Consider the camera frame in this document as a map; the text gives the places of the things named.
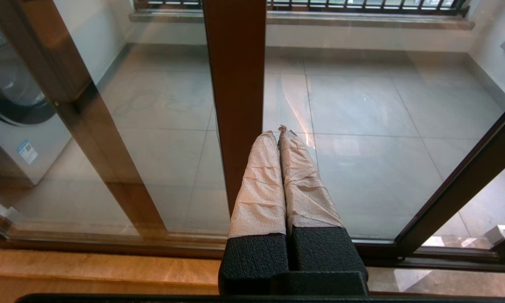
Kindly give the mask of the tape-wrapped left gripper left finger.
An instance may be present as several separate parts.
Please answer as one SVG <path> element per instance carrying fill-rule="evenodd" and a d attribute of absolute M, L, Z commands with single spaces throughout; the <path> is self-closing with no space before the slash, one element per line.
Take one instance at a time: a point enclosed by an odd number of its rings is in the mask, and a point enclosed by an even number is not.
<path fill-rule="evenodd" d="M 289 271 L 286 202 L 272 131 L 256 138 L 232 212 L 218 272 L 221 295 L 268 295 L 271 279 Z"/>

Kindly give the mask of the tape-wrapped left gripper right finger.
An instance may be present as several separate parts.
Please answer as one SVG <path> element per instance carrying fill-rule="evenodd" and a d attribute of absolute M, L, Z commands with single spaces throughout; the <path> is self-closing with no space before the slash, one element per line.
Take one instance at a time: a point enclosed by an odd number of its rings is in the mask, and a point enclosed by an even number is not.
<path fill-rule="evenodd" d="M 286 126 L 279 131 L 291 270 L 355 271 L 367 276 L 305 143 Z"/>

